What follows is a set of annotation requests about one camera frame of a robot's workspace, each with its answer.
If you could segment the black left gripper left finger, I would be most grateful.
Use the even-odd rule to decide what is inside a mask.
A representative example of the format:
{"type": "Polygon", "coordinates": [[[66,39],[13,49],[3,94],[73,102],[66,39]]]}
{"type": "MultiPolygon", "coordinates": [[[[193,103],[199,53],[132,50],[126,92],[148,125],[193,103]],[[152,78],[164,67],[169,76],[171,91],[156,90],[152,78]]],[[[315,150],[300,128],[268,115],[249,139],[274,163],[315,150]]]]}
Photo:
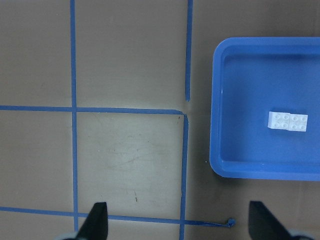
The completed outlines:
{"type": "Polygon", "coordinates": [[[106,240],[108,238],[108,208],[106,202],[96,202],[75,240],[106,240]]]}

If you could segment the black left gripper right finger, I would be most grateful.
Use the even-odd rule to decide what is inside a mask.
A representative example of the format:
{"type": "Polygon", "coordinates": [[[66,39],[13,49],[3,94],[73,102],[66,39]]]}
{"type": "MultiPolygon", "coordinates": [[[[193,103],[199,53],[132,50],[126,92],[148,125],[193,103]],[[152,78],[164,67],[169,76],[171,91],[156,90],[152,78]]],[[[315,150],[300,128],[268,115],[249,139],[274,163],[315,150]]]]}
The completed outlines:
{"type": "Polygon", "coordinates": [[[252,240],[309,240],[302,233],[290,233],[261,201],[250,201],[248,232],[252,240]]]}

